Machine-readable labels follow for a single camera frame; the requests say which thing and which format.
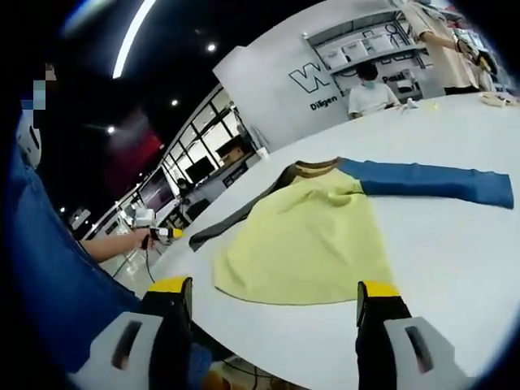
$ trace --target blue pants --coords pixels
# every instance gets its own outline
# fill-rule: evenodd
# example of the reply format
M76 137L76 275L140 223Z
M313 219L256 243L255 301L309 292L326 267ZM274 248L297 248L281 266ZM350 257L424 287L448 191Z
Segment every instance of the blue pants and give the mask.
M5 207L14 277L43 345L55 363L74 373L89 358L96 336L124 311L137 311L140 300L74 240L17 146L12 155ZM190 388L200 388L210 364L210 352L194 344Z

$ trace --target logo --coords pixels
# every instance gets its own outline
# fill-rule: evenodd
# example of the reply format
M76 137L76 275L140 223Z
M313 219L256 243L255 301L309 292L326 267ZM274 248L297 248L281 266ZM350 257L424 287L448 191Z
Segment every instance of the logo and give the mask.
M383 82L387 84L389 81L401 81L406 80L406 75L403 71L396 73L393 76L383 76Z
M297 69L289 73L289 77L296 81L307 93L316 92L320 85L327 86L330 84L322 73L321 67L316 63L307 63L301 70Z
M312 108L312 111L319 110L320 108L327 108L329 104L332 102L337 102L338 98L336 96L330 97L325 100L318 100L317 102L311 103L310 108Z

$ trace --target hand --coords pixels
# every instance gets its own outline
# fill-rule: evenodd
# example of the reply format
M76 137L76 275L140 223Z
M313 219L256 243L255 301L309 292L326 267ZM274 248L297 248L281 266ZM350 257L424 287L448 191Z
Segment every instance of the hand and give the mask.
M135 240L135 247L141 248L143 245L143 242L145 238L148 236L148 247L147 249L153 249L155 246L155 241L152 238L150 234L150 230L148 228L146 229L136 229L132 232L134 240Z
M471 46L462 39L457 41L457 51L464 54L469 59L473 58L473 50L471 49Z

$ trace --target blue sleeve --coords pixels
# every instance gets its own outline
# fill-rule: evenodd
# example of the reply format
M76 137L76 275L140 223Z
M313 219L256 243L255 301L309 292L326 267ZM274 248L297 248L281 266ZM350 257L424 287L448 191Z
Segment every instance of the blue sleeve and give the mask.
M348 159L339 168L360 180L366 195L452 197L506 209L514 207L509 175L501 173Z

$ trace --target face mask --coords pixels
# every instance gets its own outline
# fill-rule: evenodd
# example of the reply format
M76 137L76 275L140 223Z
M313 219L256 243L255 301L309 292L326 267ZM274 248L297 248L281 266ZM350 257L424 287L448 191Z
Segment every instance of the face mask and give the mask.
M374 89L375 81L373 81L373 80L370 80L370 81L365 80L365 81L363 81L363 85L365 85L365 87L368 88L368 89Z

